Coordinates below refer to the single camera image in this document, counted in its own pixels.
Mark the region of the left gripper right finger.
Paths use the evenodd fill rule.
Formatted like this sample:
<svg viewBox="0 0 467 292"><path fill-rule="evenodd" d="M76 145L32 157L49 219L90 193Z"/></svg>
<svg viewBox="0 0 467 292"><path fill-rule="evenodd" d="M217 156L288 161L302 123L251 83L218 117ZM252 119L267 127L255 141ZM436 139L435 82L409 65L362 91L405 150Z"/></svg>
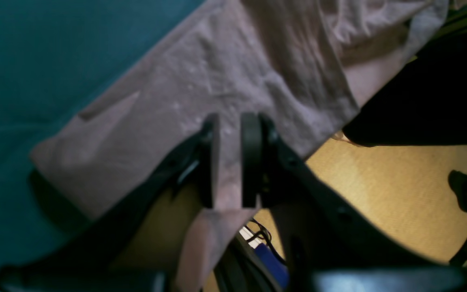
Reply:
<svg viewBox="0 0 467 292"><path fill-rule="evenodd" d="M269 209L289 292L464 292L467 272L391 240L318 179L265 114L241 115L242 205Z"/></svg>

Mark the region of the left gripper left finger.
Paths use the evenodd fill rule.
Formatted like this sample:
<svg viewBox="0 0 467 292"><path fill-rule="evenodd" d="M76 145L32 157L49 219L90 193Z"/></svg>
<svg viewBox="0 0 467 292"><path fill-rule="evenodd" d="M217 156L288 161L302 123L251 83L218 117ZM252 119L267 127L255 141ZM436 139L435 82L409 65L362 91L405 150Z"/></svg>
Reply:
<svg viewBox="0 0 467 292"><path fill-rule="evenodd" d="M200 130L171 150L148 178L65 246L30 264L0 268L0 292L170 292L170 276L161 268L113 271L110 266L167 187L179 191L196 179L201 205L213 206L218 145L219 115L209 114Z"/></svg>

